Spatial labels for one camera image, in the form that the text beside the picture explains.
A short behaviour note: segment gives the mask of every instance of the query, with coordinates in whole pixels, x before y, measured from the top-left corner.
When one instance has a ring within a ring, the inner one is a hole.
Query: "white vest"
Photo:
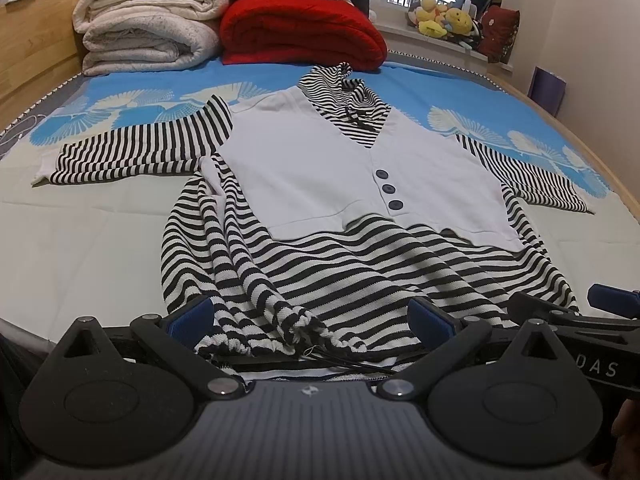
[[[521,251],[500,182],[454,137],[392,108],[371,148],[321,117],[297,87],[231,107],[233,131],[219,152],[274,240],[343,232],[378,214],[403,228],[450,229],[476,246]],[[220,188],[212,164],[204,177]]]

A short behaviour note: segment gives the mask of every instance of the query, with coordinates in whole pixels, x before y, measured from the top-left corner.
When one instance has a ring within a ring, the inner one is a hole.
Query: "black and white striped fabric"
[[[331,68],[316,66],[302,76],[298,88],[322,117],[350,139],[370,148],[384,126],[391,106],[362,79],[347,79],[351,72],[348,63]]]
[[[580,213],[589,210],[576,193],[574,184],[564,175],[503,155],[470,137],[456,134],[456,138],[488,171],[508,184],[525,202]]]
[[[196,113],[165,123],[124,126],[64,144],[49,181],[81,184],[137,174],[193,173],[201,156],[229,138],[231,114],[213,95]]]
[[[216,322],[204,343],[218,355],[291,355],[312,345],[357,360],[405,354],[419,348],[406,324],[416,296],[507,326],[499,305],[517,290],[574,306],[508,186],[509,222],[526,246],[519,254],[375,215],[340,234],[284,243],[252,214],[224,160],[214,161],[225,194],[211,196],[199,173],[188,181],[164,233],[162,286],[168,310],[211,297]]]
[[[362,82],[346,80],[349,72],[345,65],[316,68],[303,78],[301,88],[345,135],[370,146],[390,108]],[[345,106],[359,113],[347,117]],[[278,242],[253,215],[238,181],[215,151],[231,130],[226,105],[212,97],[188,118],[121,128],[66,145],[59,158],[60,176],[53,180],[68,184],[161,173],[172,157],[186,161],[178,167],[188,171],[198,156],[211,155],[222,193],[212,193],[197,171],[170,213],[161,251],[167,309],[171,312],[199,294],[209,296],[215,306],[215,322],[201,349],[218,357],[304,357],[309,349],[322,348],[358,362],[405,365],[421,349],[406,323],[407,303],[416,296],[454,316],[475,315],[505,326],[512,323],[500,306],[516,291],[575,306],[568,283],[548,259],[518,202],[521,196],[579,210],[570,183],[459,136],[462,146],[501,180],[510,225],[525,246],[522,252],[475,247],[453,232],[437,233],[425,225],[404,229],[377,215],[360,218],[342,233]],[[294,362],[299,374],[317,367],[304,359]],[[273,368],[265,372],[270,377],[282,366]],[[340,372],[317,374],[329,378]]]

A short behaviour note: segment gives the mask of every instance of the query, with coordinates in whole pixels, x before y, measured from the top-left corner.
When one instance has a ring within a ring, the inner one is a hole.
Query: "red blanket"
[[[375,70],[386,59],[380,33],[342,0],[238,0],[222,18],[223,64],[309,62]]]

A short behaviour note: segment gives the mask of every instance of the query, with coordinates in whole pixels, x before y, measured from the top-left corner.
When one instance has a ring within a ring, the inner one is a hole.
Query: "blue patterned bed sheet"
[[[30,135],[37,146],[73,142],[94,125],[104,130],[174,120],[194,113],[213,93],[234,104],[294,86],[309,66],[223,66],[211,60],[181,72],[119,73],[89,80],[82,95],[56,110]],[[594,197],[609,188],[576,151],[531,108],[504,92],[471,81],[398,63],[378,73],[354,72],[380,98],[425,128],[465,134],[495,150],[564,174]]]

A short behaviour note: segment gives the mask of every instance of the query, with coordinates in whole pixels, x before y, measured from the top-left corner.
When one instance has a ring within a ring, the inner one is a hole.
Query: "striped sleeve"
[[[65,144],[49,181],[82,184],[138,174],[191,173],[232,129],[226,103],[217,96],[193,114],[163,123],[124,126]]]
[[[488,171],[525,202],[581,213],[589,211],[567,177],[511,158],[471,137],[456,134],[456,138]]]

